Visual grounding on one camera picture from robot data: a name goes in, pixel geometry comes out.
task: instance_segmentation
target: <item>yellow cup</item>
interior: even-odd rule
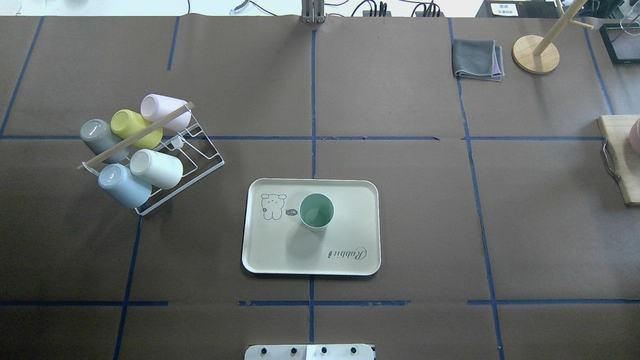
[[[145,127],[151,125],[142,115],[131,110],[120,110],[111,118],[111,130],[120,138],[126,139]],[[153,150],[162,140],[162,128],[159,127],[149,135],[134,142],[133,145],[139,149]]]

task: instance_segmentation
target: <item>cup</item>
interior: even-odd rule
[[[120,110],[111,118],[111,130],[119,137],[126,139],[141,131],[151,123],[143,119],[142,115],[131,110]],[[139,149],[153,149],[162,140],[162,128],[159,127],[149,135],[134,142]]]
[[[151,184],[133,176],[121,164],[107,165],[98,176],[98,185],[125,208],[137,208],[151,196]]]
[[[620,20],[620,27],[624,32],[632,36],[640,35],[640,2],[635,3],[624,18]]]
[[[321,231],[333,218],[333,203],[321,193],[307,195],[300,203],[300,219],[311,231]]]
[[[140,113],[143,118],[151,122],[156,122],[186,103],[187,102],[184,100],[175,99],[173,97],[150,94],[142,99],[142,103],[140,104]],[[191,113],[187,111],[177,118],[169,121],[169,123],[164,127],[179,133],[189,125],[190,120]]]
[[[85,122],[80,128],[80,138],[96,155],[110,149],[112,146],[122,141],[118,135],[111,132],[109,124],[100,119],[93,119]],[[129,148],[116,152],[114,155],[111,155],[104,160],[104,162],[107,164],[119,163],[127,156],[129,156]]]
[[[640,154],[640,119],[636,121],[636,123],[631,127],[631,131],[629,131],[629,142],[631,143],[631,147],[636,151],[636,153]]]
[[[138,150],[131,156],[131,173],[160,189],[170,189],[182,179],[182,162],[175,156],[153,150]]]

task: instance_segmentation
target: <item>black wire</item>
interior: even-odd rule
[[[265,10],[263,7],[261,7],[260,5],[258,5],[258,4],[256,4],[256,3],[254,3],[253,1],[249,1],[249,2],[250,2],[251,4],[253,4],[253,5],[255,5],[258,9],[262,10],[263,12],[270,13],[270,14],[271,14],[271,15],[273,15],[273,16],[278,16],[278,15],[276,15],[276,14],[272,13],[272,12],[271,12],[271,11],[269,11],[269,10]]]
[[[369,16],[372,15],[372,12],[375,13],[378,11],[378,4],[376,4],[374,0],[364,0],[360,4],[358,4],[358,6],[356,6],[355,9],[353,9],[353,13],[351,13],[351,17],[353,17],[356,14],[356,11],[358,11],[358,8],[361,7],[364,3],[369,4],[369,8],[371,8],[371,10],[369,10]]]
[[[343,1],[343,2],[341,2],[339,4],[324,4],[324,5],[325,6],[340,6],[340,5],[344,5],[344,4],[348,3],[348,2],[349,2],[349,0]]]
[[[425,3],[419,3],[418,5],[415,6],[415,8],[413,8],[413,12],[411,13],[410,17],[413,17],[415,15],[415,11],[418,10],[418,8],[420,7],[420,5],[424,6],[424,12],[427,12],[427,4]]]
[[[415,15],[415,11],[418,10],[418,8],[420,7],[420,5],[422,5],[422,9],[423,9],[423,13],[422,13],[422,17],[440,17],[440,7],[438,6],[438,4],[434,3],[433,0],[431,0],[430,3],[428,3],[428,7],[427,7],[427,3],[419,3],[418,5],[415,6],[415,8],[413,8],[413,12],[411,13],[411,17],[413,17]]]

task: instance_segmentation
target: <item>blue tape line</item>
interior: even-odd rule
[[[435,136],[317,136],[318,140],[439,140]]]
[[[41,16],[40,22],[38,23],[38,28],[36,29],[36,33],[33,35],[33,40],[31,41],[29,52],[27,53],[27,57],[24,59],[24,63],[22,64],[22,70],[20,70],[20,76],[18,76],[18,82],[16,82],[15,84],[15,88],[13,89],[13,95],[11,95],[11,100],[9,100],[9,105],[6,108],[6,113],[4,113],[4,120],[2,121],[2,126],[0,126],[0,136],[4,133],[4,129],[6,128],[6,123],[9,121],[9,116],[11,115],[11,109],[13,108],[13,103],[15,102],[16,96],[18,96],[18,90],[20,90],[20,84],[22,83],[22,78],[24,77],[24,73],[27,70],[27,65],[29,65],[29,59],[31,59],[31,54],[33,54],[33,48],[35,48],[36,46],[36,41],[38,41],[38,35],[40,35],[40,29],[42,29],[43,22],[44,22],[44,16]]]
[[[447,18],[449,22],[449,36],[451,38],[451,44],[453,45],[453,23],[451,18]],[[484,217],[482,214],[482,204],[480,203],[480,191],[478,189],[477,177],[476,177],[476,165],[474,163],[473,148],[471,147],[471,134],[469,132],[469,124],[467,120],[467,112],[465,111],[465,104],[462,100],[462,83],[460,77],[456,76],[456,83],[458,84],[458,97],[460,98],[460,111],[462,112],[462,118],[464,120],[465,127],[465,139],[467,143],[467,153],[469,157],[469,166],[471,167],[471,179],[474,185],[474,195],[476,197],[476,209],[478,217],[480,218],[480,228],[482,233],[482,243],[484,247],[484,267],[486,268],[486,275],[489,284],[489,295],[491,296],[492,312],[493,312],[493,326],[495,328],[495,337],[498,344],[498,355],[500,360],[504,360],[504,347],[502,346],[502,332],[500,331],[500,318],[498,316],[498,306],[495,300],[495,288],[493,287],[493,275],[491,271],[491,260],[489,258],[489,246],[486,242],[486,231],[484,229]]]
[[[267,301],[239,301],[238,306],[407,306],[411,300],[316,300],[315,284],[309,282],[309,301],[307,300],[267,300]]]
[[[187,140],[311,140],[311,136],[185,136]]]
[[[311,31],[311,178],[316,178],[316,31]]]
[[[127,306],[169,306],[168,301],[129,301]]]
[[[85,300],[5,300],[0,306],[123,306],[122,301],[85,301]],[[169,306],[168,301],[132,301],[129,306]]]
[[[0,306],[122,306],[122,301],[10,300],[0,301]]]
[[[601,136],[470,136],[472,141],[476,140],[525,140],[525,141],[602,141]]]
[[[496,300],[499,306],[509,305],[599,305],[599,304],[640,304],[640,299],[529,299]],[[467,305],[491,305],[491,300],[469,300]]]
[[[309,343],[316,342],[315,325],[316,280],[313,275],[309,277]]]
[[[316,306],[407,306],[411,300],[317,300]]]
[[[124,332],[124,323],[127,318],[127,306],[129,306],[129,295],[131,294],[131,283],[133,282],[133,272],[136,268],[136,258],[138,257],[138,244],[140,244],[140,235],[142,234],[142,219],[138,217],[138,228],[136,229],[136,241],[133,244],[133,253],[131,254],[131,264],[129,265],[129,276],[127,277],[127,287],[124,291],[124,301],[122,304],[122,312],[120,314],[120,326],[118,327],[118,337],[116,338],[116,349],[113,352],[113,360],[117,360],[120,355],[120,344],[122,343],[122,334]]]
[[[309,306],[309,301],[306,300],[268,300],[268,301],[239,301],[238,306]]]
[[[73,135],[3,135],[0,140],[80,140]]]
[[[171,71],[171,65],[173,63],[173,51],[175,50],[175,40],[178,37],[178,25],[180,25],[180,17],[175,17],[175,25],[173,27],[173,40],[171,41],[171,52],[169,53],[169,62],[166,64],[166,70]]]
[[[587,46],[589,47],[589,52],[591,53],[591,61],[593,61],[593,67],[596,69],[596,75],[598,76],[600,88],[602,89],[602,93],[604,94],[604,101],[607,103],[607,109],[609,109],[610,115],[615,115],[615,113],[613,112],[613,107],[611,106],[611,100],[609,98],[607,87],[604,85],[604,80],[602,79],[602,74],[600,73],[600,67],[598,66],[598,60],[596,60],[596,54],[593,52],[593,46],[591,46],[591,37],[589,36],[589,32],[586,28],[583,28],[582,30],[584,31],[584,37],[587,39]]]
[[[120,344],[122,343],[122,333],[124,332],[124,322],[127,318],[127,306],[122,306],[120,313],[120,326],[118,326],[118,337],[116,339],[116,349],[113,351],[113,360],[118,360],[120,356]]]

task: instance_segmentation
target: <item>gray cloth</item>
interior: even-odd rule
[[[461,78],[502,81],[502,47],[494,40],[455,39],[451,51],[453,74]]]

